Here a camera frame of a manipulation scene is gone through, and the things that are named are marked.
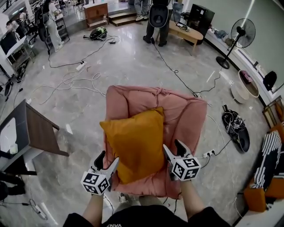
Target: black pants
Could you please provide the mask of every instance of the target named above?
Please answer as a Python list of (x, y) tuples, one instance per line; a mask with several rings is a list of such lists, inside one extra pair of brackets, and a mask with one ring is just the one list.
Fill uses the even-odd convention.
[[(172, 16), (172, 13), (173, 13), (173, 10), (170, 9), (167, 23), (163, 27), (160, 28), (160, 43), (165, 43), (167, 41), (168, 34), (169, 34), (169, 28), (170, 28), (170, 17)], [(146, 35), (148, 40), (150, 40), (151, 37), (153, 36), (154, 29), (155, 28), (148, 21), (147, 35)]]
[[(15, 196), (25, 194), (24, 182), (16, 177), (7, 175), (3, 172), (0, 172), (0, 200), (3, 200), (7, 197), (7, 195)], [(16, 186), (9, 188), (3, 181), (16, 184)]]

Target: black trigger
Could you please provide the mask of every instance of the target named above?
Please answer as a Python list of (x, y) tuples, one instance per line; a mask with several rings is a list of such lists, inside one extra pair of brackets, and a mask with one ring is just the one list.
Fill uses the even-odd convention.
[(186, 153), (186, 149), (183, 147), (183, 145), (180, 144), (177, 139), (174, 140), (174, 144), (177, 147), (177, 156), (183, 157)]
[(94, 161), (94, 166), (97, 167), (98, 170), (103, 168), (103, 158), (105, 157), (106, 151), (102, 151), (100, 155)]

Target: yellow cushion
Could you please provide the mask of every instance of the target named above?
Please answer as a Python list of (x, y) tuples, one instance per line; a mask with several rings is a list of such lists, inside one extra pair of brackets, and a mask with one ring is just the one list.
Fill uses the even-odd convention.
[(128, 119), (100, 122), (114, 156), (119, 157), (121, 184), (142, 179), (163, 167), (163, 122), (162, 107)]

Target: tile floor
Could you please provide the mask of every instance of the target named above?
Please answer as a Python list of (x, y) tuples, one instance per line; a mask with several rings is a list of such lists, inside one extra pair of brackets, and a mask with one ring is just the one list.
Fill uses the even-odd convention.
[[(142, 40), (146, 32), (146, 22), (121, 27), (109, 25), (106, 28), (109, 35), (119, 36), (120, 42), (112, 45), (106, 43), (99, 52), (88, 57), (86, 61), (90, 68), (78, 78), (91, 79), (94, 74), (100, 73), (101, 77), (94, 81), (94, 86), (102, 92), (106, 92), (110, 85), (136, 85), (162, 86), (189, 94), (187, 88), (165, 66), (154, 46)], [(63, 49), (51, 55), (51, 65), (78, 62), (102, 46), (103, 42), (100, 41), (83, 40), (82, 36), (89, 33), (85, 30), (71, 36), (71, 40)], [(188, 43), (173, 35), (169, 35), (167, 46), (158, 49), (166, 62), (173, 69), (179, 70), (178, 75), (194, 91), (211, 88), (214, 84), (213, 79), (219, 75), (220, 66), (215, 61), (218, 53), (206, 42), (197, 47), (195, 56), (191, 55), (192, 47)], [(74, 70), (75, 66), (50, 68), (47, 51), (41, 51), (35, 62), (29, 64), (23, 83), (14, 86), (0, 117), (2, 122), (13, 110), (14, 98), (21, 86), (24, 90), (16, 97), (16, 105), (24, 98), (31, 98), (31, 105), (36, 110), (60, 126), (61, 130), (57, 133), (59, 146), (61, 150), (70, 154), (69, 157), (40, 154), (34, 159), (38, 176), (24, 177), (27, 194), (9, 196), (5, 200), (19, 203), (33, 198), (40, 207), (46, 208), (48, 220), (42, 220), (29, 207), (8, 204), (7, 207), (0, 207), (1, 219), (8, 226), (62, 226), (69, 213), (82, 214), (90, 199), (90, 195), (80, 185), (80, 179), (83, 172), (88, 169), (90, 159), (103, 148), (103, 130), (99, 122), (105, 118), (105, 98), (100, 93), (87, 89), (58, 90), (48, 100), (52, 88), (41, 87), (33, 92), (41, 85), (57, 86), (67, 72)], [(76, 73), (66, 75), (65, 79), (75, 75)], [(216, 81), (216, 88), (202, 95), (213, 105), (208, 107), (208, 115), (216, 120), (225, 143), (229, 141), (229, 136), (221, 122), (222, 105), (227, 104), (245, 119), (250, 132), (249, 152), (240, 154), (230, 143), (227, 146), (228, 155), (224, 150), (219, 156), (211, 158), (198, 178), (193, 180), (204, 203), (214, 207), (230, 224), (238, 218), (234, 198), (244, 187), (262, 138), (268, 130), (261, 113), (263, 107), (258, 99), (251, 98), (245, 105), (238, 104), (232, 99), (229, 85), (234, 80), (237, 80), (237, 70), (233, 67), (222, 70), (221, 78)], [(74, 86), (92, 88), (89, 81), (76, 82)], [(3, 98), (0, 99), (0, 106), (4, 106)], [(73, 134), (66, 131), (66, 124), (70, 125)], [(208, 117), (201, 133), (196, 156), (200, 157), (211, 149), (219, 151), (223, 146), (217, 126)], [(117, 193), (107, 193), (106, 196), (115, 209), (118, 206)], [(185, 211), (182, 204), (182, 201), (177, 202), (176, 214), (184, 219)], [(168, 199), (165, 205), (170, 210), (174, 210), (174, 200)], [(242, 196), (237, 198), (236, 206), (240, 212), (243, 210)], [(103, 220), (111, 215), (111, 211), (110, 204), (105, 200)]]

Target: extension cord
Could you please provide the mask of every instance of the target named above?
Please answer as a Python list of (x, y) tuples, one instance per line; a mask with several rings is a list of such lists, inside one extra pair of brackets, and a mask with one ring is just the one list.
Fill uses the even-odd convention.
[(83, 61), (83, 64), (80, 64), (79, 66), (77, 66), (76, 71), (80, 72), (85, 66), (86, 66), (87, 62)]
[(203, 158), (207, 158), (208, 156), (211, 156), (211, 155), (213, 155), (213, 154), (215, 154), (215, 151), (214, 151), (214, 150), (211, 150), (211, 151), (205, 152), (205, 153), (202, 155), (202, 157), (203, 157)]

